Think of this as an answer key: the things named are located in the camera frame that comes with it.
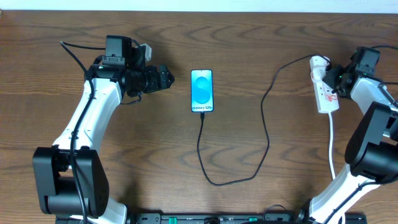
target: smartphone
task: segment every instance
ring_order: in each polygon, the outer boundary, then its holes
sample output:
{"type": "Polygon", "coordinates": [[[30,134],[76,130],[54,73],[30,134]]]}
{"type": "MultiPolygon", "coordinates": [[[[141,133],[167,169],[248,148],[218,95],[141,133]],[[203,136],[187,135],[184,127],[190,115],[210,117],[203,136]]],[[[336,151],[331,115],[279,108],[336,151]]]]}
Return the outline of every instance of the smartphone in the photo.
{"type": "Polygon", "coordinates": [[[211,112],[213,102],[213,71],[210,69],[191,71],[191,110],[211,112]]]}

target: power strip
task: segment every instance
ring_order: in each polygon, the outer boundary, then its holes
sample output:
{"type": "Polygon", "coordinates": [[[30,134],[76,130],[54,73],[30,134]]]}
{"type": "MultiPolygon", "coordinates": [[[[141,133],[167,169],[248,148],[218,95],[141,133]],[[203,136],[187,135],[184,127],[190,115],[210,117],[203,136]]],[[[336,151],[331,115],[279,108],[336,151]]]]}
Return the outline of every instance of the power strip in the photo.
{"type": "Polygon", "coordinates": [[[322,78],[326,75],[328,64],[328,61],[319,56],[310,59],[311,80],[319,113],[331,113],[339,108],[337,94],[332,93],[333,89],[322,81],[322,78]]]}

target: wooden table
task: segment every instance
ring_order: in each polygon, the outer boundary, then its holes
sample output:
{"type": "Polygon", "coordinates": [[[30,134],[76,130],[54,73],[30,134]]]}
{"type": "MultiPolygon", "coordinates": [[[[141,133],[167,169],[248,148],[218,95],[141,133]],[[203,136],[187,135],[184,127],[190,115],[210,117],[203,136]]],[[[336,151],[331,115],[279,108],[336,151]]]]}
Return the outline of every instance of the wooden table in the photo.
{"type": "MultiPolygon", "coordinates": [[[[107,34],[152,47],[151,63],[175,75],[169,90],[118,106],[99,153],[111,196],[163,212],[297,210],[330,183],[328,116],[318,114],[309,61],[283,70],[264,102],[271,146],[252,181],[214,187],[196,154],[200,116],[190,111],[190,70],[214,72],[215,110],[205,120],[202,157],[215,182],[249,177],[266,147],[260,100],[276,70],[308,54],[346,65],[357,46],[398,45],[396,15],[192,12],[5,11],[0,17],[0,223],[53,223],[41,213],[32,170],[69,122],[83,74],[59,41],[104,47],[107,34]]],[[[88,67],[100,54],[73,49],[88,67]]],[[[398,82],[397,52],[382,49],[377,76],[398,82]]],[[[389,86],[397,96],[398,88],[389,86]]],[[[362,114],[340,100],[335,167],[362,114]]],[[[380,187],[351,211],[396,223],[398,184],[380,187]]]]}

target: white wall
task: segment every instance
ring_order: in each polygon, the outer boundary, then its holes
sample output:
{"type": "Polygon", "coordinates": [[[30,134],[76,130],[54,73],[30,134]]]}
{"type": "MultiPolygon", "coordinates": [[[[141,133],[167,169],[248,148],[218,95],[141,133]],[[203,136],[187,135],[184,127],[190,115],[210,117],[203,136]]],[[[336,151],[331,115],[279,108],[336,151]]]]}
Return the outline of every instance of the white wall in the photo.
{"type": "Polygon", "coordinates": [[[0,0],[0,9],[398,13],[398,0],[0,0]]]}

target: wood grain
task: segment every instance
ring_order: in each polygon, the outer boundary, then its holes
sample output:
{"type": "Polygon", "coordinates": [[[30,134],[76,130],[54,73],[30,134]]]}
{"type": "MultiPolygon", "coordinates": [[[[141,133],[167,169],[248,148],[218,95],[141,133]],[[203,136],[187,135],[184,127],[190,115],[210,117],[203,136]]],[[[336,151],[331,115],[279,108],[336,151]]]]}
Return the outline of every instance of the wood grain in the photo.
{"type": "MultiPolygon", "coordinates": [[[[275,71],[296,58],[323,54],[346,64],[356,46],[398,45],[396,15],[5,11],[0,17],[0,223],[52,223],[41,213],[32,171],[38,146],[51,146],[81,96],[80,67],[59,41],[104,46],[107,34],[147,43],[153,64],[175,75],[169,90],[116,108],[100,158],[111,196],[163,212],[295,210],[330,183],[328,118],[318,114],[308,60],[287,67],[264,102],[271,145],[252,181],[214,187],[196,155],[199,115],[190,112],[190,70],[214,72],[215,111],[206,116],[201,149],[215,182],[248,177],[266,147],[260,100],[275,71]]],[[[100,53],[73,49],[89,66],[100,53]]],[[[397,52],[382,50],[377,76],[398,82],[397,52]]],[[[398,87],[389,86],[397,96],[398,87]]],[[[335,166],[361,119],[340,100],[335,166]]],[[[369,223],[396,223],[398,185],[383,186],[351,211],[369,223]]]]}

